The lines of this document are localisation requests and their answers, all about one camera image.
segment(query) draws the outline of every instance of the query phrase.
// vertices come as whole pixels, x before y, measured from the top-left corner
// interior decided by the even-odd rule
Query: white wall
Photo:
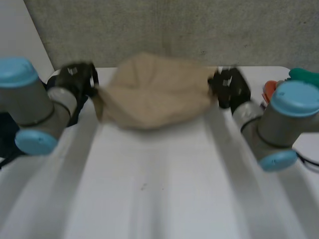
[[[24,56],[46,81],[53,67],[23,0],[0,0],[0,57]]]

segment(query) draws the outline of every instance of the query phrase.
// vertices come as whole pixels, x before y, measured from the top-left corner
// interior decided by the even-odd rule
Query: green object
[[[319,73],[310,72],[302,68],[294,68],[290,70],[289,75],[291,80],[302,81],[319,88]]]

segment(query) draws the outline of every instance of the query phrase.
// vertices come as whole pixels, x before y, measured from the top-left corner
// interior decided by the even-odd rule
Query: white surface
[[[282,80],[289,71],[241,69],[258,101],[267,80]],[[98,69],[101,85],[114,71]],[[285,190],[289,179],[298,179],[292,185],[302,193],[300,208],[309,205],[312,194],[316,204],[318,175],[299,163],[282,173],[264,173],[230,113],[213,108],[212,114],[134,131],[111,123],[94,126],[93,105],[86,103],[80,122],[66,130],[51,156],[21,158],[0,173],[0,238],[260,239],[284,233],[281,239],[312,239],[304,226],[310,214],[298,214]],[[215,119],[227,129],[212,124],[210,130]],[[303,135],[296,147],[318,158],[318,140],[317,134]],[[236,175],[229,160],[234,165],[242,160],[247,175]],[[302,188],[307,184],[309,190]]]
[[[23,56],[47,80],[53,67],[23,0],[0,0],[0,57]]]

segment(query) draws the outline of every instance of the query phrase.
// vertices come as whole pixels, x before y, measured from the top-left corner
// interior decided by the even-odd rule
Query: light blue joint cap
[[[284,82],[274,92],[270,104],[283,115],[309,117],[319,112],[319,89],[300,81]]]
[[[38,73],[26,58],[0,58],[0,88],[19,88],[38,79]]]
[[[275,172],[290,167],[297,161],[297,158],[295,151],[287,150],[264,157],[259,161],[259,165],[266,172]]]
[[[58,140],[45,132],[22,129],[15,136],[17,147],[29,155],[46,155],[50,154]]]

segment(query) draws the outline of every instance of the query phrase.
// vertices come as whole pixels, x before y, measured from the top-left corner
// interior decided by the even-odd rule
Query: robotic arm
[[[303,132],[319,131],[319,89],[302,81],[287,81],[263,110],[251,100],[250,89],[236,68],[208,79],[221,108],[230,108],[259,165],[267,172],[293,165],[299,157],[292,146]]]
[[[8,112],[20,127],[15,136],[17,147],[30,155],[49,154],[84,95],[97,91],[93,64],[63,67],[55,86],[48,92],[32,64],[25,58],[0,60],[0,111]]]

